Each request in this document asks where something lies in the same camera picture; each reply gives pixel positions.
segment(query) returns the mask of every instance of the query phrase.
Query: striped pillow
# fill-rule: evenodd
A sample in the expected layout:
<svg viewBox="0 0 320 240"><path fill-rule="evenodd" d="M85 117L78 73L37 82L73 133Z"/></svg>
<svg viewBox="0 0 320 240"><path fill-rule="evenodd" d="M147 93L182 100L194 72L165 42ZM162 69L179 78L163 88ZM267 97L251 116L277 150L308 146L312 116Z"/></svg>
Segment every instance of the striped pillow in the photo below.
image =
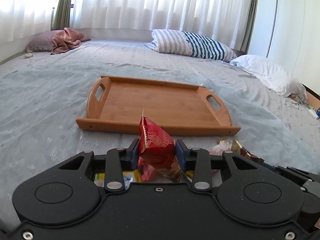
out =
<svg viewBox="0 0 320 240"><path fill-rule="evenodd" d="M146 46L159 53L174 53L229 62L236 54L228 46L210 38L176 30L152 30L153 41Z"/></svg>

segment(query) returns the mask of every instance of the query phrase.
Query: tray handle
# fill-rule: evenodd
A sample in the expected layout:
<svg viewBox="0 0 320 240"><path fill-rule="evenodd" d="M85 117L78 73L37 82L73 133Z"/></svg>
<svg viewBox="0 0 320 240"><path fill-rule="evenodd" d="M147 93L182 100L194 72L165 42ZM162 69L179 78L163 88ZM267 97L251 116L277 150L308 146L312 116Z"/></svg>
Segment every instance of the tray handle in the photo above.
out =
<svg viewBox="0 0 320 240"><path fill-rule="evenodd" d="M215 117L215 119L219 122L221 126L232 126L228 109L216 94L212 93L210 90L201 87L199 87L198 89L198 94L200 95L200 98L204 101L212 115ZM217 103L220 105L220 108L218 110L214 109L208 102L209 97L213 97L214 100L216 100Z"/></svg>
<svg viewBox="0 0 320 240"><path fill-rule="evenodd" d="M110 78L105 77L98 80L97 83L91 89L88 103L87 103L87 118L99 119L104 103L107 99L108 93L110 91L112 81ZM100 99L97 100L95 94L98 88L101 87L103 90L103 94L101 95Z"/></svg>

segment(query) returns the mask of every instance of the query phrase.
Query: wooden tray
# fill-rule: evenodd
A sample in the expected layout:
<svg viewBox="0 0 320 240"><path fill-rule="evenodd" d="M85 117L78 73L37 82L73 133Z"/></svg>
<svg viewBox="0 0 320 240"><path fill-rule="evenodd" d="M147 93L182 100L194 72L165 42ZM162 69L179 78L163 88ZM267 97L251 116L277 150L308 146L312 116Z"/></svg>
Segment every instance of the wooden tray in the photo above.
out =
<svg viewBox="0 0 320 240"><path fill-rule="evenodd" d="M103 94L96 99L101 87ZM213 97L215 110L207 101ZM231 119L218 96L204 87L147 79L101 76L87 104L87 118L77 118L83 130L139 134L144 116L170 135L235 135L240 127Z"/></svg>

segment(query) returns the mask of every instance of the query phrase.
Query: bed sheet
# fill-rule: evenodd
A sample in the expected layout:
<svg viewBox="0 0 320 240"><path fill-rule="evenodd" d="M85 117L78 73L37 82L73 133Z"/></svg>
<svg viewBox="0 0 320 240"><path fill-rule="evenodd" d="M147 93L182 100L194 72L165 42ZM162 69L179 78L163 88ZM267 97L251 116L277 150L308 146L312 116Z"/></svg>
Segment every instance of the bed sheet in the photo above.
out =
<svg viewBox="0 0 320 240"><path fill-rule="evenodd" d="M137 137L76 125L101 74L204 85L222 98L241 126L234 138L249 151L272 165L320 171L319 121L254 76L221 61L160 54L142 42L88 41L66 54L38 52L0 66L1 228L20 223L11 200L20 183L83 150L104 154ZM216 145L216 137L181 138L188 147Z"/></svg>

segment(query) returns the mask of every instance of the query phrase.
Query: curtain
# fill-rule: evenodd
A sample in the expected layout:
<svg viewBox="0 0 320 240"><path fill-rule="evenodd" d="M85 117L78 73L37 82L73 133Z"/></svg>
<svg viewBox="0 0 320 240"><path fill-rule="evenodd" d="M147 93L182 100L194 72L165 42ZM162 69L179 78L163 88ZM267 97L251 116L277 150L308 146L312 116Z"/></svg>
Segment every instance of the curtain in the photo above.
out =
<svg viewBox="0 0 320 240"><path fill-rule="evenodd" d="M241 45L241 51L247 53L249 49L251 34L253 30L254 19L256 17L258 0L251 0L251 5L249 9L249 16L247 22L247 28L244 33L243 43Z"/></svg>
<svg viewBox="0 0 320 240"><path fill-rule="evenodd" d="M73 28L174 29L240 49L250 0L75 0Z"/></svg>
<svg viewBox="0 0 320 240"><path fill-rule="evenodd" d="M57 0L51 24L52 30L61 30L70 27L71 0Z"/></svg>
<svg viewBox="0 0 320 240"><path fill-rule="evenodd" d="M50 30L55 0L0 0L0 43Z"/></svg>

